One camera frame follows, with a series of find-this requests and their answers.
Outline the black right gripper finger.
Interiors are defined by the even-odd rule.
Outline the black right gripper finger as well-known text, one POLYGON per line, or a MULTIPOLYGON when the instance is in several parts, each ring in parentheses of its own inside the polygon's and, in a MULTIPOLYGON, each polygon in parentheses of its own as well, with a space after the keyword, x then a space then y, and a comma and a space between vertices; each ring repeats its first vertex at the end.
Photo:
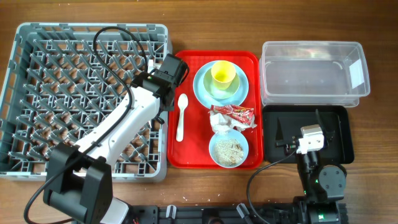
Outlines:
POLYGON ((277 119, 277 131, 275 135, 275 145, 276 146, 283 146, 284 145, 284 136, 282 131, 282 126, 280 123, 280 119, 277 119))
POLYGON ((335 132, 327 130, 326 126, 323 124, 323 120, 318 109, 315 110, 315 115, 325 139, 332 140, 334 138, 335 132))

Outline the white plastic spoon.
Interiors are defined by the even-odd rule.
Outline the white plastic spoon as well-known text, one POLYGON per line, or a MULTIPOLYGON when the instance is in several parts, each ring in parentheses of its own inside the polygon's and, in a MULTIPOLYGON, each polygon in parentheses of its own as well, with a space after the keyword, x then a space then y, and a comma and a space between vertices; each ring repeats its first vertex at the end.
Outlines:
POLYGON ((178 98, 177 102, 179 112, 179 119, 177 125, 177 132, 176 132, 176 140, 177 142, 183 141, 183 134, 184 134, 184 111, 188 106, 188 97, 186 94, 182 93, 178 98))

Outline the red snack wrapper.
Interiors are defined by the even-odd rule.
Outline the red snack wrapper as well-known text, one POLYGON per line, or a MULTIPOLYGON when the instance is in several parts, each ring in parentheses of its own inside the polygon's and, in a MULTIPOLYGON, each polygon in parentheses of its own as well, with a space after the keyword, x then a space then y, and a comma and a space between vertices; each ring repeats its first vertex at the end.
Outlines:
POLYGON ((225 105, 225 106, 211 106, 211 110, 216 113, 221 113, 231 118, 233 121, 237 121, 239 124, 247 128, 255 128, 255 114, 254 108, 245 108, 237 105, 225 105))

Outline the light blue small bowl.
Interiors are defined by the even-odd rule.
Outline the light blue small bowl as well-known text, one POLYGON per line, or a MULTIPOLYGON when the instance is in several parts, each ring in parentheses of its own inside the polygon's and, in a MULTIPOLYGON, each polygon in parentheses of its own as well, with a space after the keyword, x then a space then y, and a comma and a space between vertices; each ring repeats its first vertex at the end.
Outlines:
POLYGON ((213 161, 217 165, 219 165, 219 166, 221 166, 223 168, 227 168, 227 169, 236 168, 236 167, 239 167, 240 165, 242 165, 243 162, 248 157, 248 152, 249 152, 249 146, 248 146, 248 142, 247 142, 246 138, 243 136, 243 134, 241 134, 239 131, 234 130, 234 129, 228 131, 226 134, 215 134, 211 138, 210 143, 209 143, 209 153, 210 153, 210 156, 213 159, 213 161), (240 143, 240 145, 242 146, 243 151, 244 151, 244 156, 243 156, 243 159, 240 161, 240 163, 238 163, 235 166, 222 166, 221 164, 219 164, 217 162, 217 160, 216 160, 216 158, 215 158, 215 156, 213 154, 213 149, 214 149, 215 143, 217 141, 219 141, 220 139, 236 139, 240 143))

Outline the yellow plastic cup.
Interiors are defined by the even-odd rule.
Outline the yellow plastic cup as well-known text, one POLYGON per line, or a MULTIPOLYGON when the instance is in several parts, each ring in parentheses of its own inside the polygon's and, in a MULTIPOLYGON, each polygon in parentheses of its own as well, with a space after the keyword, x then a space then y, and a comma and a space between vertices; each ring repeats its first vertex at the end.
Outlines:
POLYGON ((225 90, 236 76, 235 66, 229 61, 219 60, 211 67, 211 76, 214 86, 219 90, 225 90))

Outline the rice food waste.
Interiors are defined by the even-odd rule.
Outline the rice food waste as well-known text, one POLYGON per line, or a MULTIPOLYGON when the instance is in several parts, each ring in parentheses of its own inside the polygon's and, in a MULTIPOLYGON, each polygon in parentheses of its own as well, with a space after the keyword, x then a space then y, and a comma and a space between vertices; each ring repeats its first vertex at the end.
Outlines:
POLYGON ((220 139, 215 143, 213 154, 222 166, 235 166, 243 159, 244 151, 236 139, 220 139))

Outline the white tissue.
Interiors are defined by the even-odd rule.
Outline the white tissue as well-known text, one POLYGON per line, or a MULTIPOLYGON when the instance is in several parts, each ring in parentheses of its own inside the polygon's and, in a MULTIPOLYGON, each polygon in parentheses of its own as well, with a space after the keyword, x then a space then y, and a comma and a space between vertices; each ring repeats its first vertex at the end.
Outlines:
POLYGON ((210 125, 215 134, 226 134, 228 131, 235 129, 239 132, 245 131, 249 128, 256 128, 257 124, 252 119, 249 124, 241 123, 240 121, 229 117, 228 115, 219 112, 210 111, 210 125))

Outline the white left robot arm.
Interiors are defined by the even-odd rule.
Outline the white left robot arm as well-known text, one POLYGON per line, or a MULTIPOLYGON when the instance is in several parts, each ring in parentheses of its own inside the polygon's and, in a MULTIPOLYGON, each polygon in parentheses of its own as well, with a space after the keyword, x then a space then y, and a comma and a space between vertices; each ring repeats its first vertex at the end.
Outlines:
POLYGON ((113 195, 112 167, 150 120, 172 110, 189 67, 168 54, 160 68, 133 79, 122 102, 73 146, 60 143, 49 159, 43 201, 81 223, 138 223, 132 207, 113 195))

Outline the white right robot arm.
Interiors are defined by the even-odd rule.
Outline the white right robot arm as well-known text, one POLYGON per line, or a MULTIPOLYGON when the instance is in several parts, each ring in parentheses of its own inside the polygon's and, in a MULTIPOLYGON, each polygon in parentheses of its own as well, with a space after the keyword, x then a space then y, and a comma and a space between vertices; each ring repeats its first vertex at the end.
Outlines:
POLYGON ((295 156, 304 192, 286 211, 277 209, 281 223, 348 223, 346 205, 339 203, 345 196, 347 171, 322 161, 320 151, 328 148, 333 133, 325 129, 318 110, 315 116, 317 124, 300 128, 301 134, 291 140, 285 140, 282 128, 277 128, 275 147, 295 156))

